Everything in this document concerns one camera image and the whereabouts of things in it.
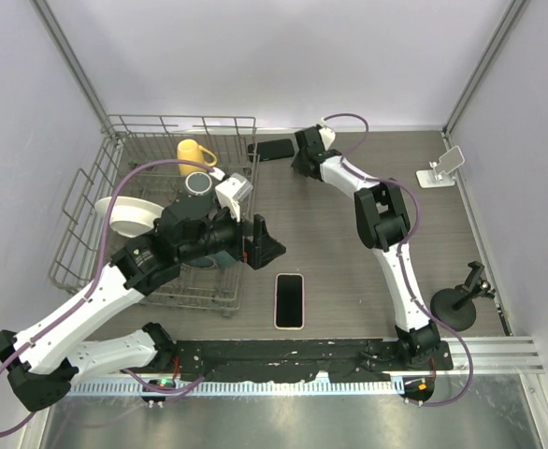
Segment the black case phone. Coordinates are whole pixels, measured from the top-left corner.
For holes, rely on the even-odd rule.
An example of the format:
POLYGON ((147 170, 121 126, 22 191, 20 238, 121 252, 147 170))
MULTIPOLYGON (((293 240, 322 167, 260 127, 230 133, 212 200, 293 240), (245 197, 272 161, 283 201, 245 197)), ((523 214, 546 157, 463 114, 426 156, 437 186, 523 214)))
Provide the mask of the black case phone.
POLYGON ((290 138, 253 143, 247 147, 247 152, 250 162, 253 162, 255 157, 260 162, 266 162, 295 156, 295 148, 290 138))

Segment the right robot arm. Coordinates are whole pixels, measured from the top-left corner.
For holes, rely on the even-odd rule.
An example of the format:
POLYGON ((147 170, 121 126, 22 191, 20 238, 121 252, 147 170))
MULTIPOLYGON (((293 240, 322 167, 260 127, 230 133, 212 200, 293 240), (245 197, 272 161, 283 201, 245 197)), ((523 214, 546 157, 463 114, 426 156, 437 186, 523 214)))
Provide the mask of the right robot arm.
POLYGON ((292 169, 331 185, 354 204, 362 244, 381 265, 395 312, 397 358, 407 369, 419 369, 440 346, 411 264, 411 222, 401 188, 355 167, 332 148, 336 133, 316 124, 295 132, 298 152, 292 169))

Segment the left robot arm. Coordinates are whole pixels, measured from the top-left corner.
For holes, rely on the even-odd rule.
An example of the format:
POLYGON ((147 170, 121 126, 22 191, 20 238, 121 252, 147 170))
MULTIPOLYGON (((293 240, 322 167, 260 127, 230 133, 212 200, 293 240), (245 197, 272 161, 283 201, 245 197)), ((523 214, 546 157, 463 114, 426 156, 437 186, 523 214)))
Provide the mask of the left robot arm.
POLYGON ((166 207, 151 231, 129 239, 81 289, 46 319, 21 332, 0 331, 0 360, 10 387, 30 412, 63 398, 72 386, 121 369, 167 371, 176 346, 157 323, 127 336, 90 341, 107 320, 180 276, 182 265, 226 252, 253 269, 285 254, 266 221, 235 218, 208 196, 186 196, 166 207))

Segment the pink case phone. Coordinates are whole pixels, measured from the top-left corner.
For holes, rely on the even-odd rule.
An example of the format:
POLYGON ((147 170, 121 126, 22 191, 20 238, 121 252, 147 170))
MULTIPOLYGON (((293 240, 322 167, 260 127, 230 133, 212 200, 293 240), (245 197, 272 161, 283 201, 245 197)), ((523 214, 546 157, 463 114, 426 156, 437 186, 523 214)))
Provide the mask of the pink case phone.
POLYGON ((304 324, 304 277, 298 273, 279 273, 275 281, 274 326, 298 330, 304 324))

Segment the white phone stand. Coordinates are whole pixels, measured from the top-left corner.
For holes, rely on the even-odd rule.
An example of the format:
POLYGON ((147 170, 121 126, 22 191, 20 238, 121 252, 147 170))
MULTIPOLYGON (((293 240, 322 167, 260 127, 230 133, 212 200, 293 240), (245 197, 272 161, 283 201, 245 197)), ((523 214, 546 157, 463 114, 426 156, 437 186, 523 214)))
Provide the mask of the white phone stand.
POLYGON ((430 162, 430 169, 418 170, 416 178, 421 188, 444 188, 456 184, 456 171, 465 164, 465 157, 459 146, 445 152, 438 162, 430 162))

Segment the black clamp phone stand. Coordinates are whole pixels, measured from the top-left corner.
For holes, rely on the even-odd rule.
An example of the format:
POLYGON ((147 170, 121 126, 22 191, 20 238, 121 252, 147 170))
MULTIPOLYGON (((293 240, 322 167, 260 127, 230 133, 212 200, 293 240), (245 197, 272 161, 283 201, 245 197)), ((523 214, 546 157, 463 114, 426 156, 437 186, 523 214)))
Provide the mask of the black clamp phone stand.
POLYGON ((461 332, 473 326, 477 312, 473 300, 477 297, 494 299, 496 290, 483 278, 484 265, 478 261, 468 263, 468 277, 454 288, 439 290, 431 299, 432 314, 445 325, 461 332))

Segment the dark teal cup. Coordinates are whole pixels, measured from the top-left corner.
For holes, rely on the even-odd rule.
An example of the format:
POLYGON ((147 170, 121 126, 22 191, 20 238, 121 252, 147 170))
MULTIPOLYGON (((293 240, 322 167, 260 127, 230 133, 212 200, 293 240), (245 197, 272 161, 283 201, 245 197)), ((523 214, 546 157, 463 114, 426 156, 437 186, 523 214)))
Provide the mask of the dark teal cup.
POLYGON ((206 172, 192 172, 184 179, 184 188, 192 196, 209 195, 213 190, 212 177, 206 172))

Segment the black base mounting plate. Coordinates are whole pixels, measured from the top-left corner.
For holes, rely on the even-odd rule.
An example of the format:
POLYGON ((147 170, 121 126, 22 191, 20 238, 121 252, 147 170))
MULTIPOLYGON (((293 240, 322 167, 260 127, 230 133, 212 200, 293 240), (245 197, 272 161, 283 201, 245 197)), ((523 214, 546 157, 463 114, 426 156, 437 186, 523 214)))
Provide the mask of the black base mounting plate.
POLYGON ((395 340, 179 340, 160 368, 134 368, 138 374, 178 373, 183 381, 294 384, 320 372, 333 383, 378 382, 392 372, 451 370, 446 341, 431 355, 408 359, 395 340))

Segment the yellow mug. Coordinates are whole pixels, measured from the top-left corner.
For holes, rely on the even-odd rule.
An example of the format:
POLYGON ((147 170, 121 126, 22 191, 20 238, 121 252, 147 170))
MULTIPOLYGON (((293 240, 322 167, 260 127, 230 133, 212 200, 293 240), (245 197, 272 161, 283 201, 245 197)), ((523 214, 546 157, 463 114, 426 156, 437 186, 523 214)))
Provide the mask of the yellow mug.
MULTIPOLYGON (((177 157, 180 160, 192 161, 206 167, 214 167, 218 164, 218 158, 213 152, 200 145, 196 140, 190 138, 179 142, 177 146, 177 157)), ((185 164, 179 165, 179 170, 180 174, 184 177, 195 172, 207 172, 203 167, 185 164)))

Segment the white plate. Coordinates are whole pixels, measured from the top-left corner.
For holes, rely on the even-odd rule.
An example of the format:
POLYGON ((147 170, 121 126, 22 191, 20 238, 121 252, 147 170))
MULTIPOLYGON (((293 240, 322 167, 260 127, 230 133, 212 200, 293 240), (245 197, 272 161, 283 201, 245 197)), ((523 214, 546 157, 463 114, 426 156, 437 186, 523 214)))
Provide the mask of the white plate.
POLYGON ((164 208, 147 200, 118 196, 109 217, 109 227, 126 238, 135 238, 153 229, 164 208))

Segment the aluminium rail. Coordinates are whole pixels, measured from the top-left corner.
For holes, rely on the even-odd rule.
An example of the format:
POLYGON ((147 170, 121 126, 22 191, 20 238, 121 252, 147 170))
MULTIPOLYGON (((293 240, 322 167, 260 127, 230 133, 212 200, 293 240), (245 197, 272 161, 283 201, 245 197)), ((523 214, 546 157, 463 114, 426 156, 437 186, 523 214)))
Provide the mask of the aluminium rail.
POLYGON ((544 367, 531 337, 464 338, 473 372, 480 375, 543 374, 544 367))

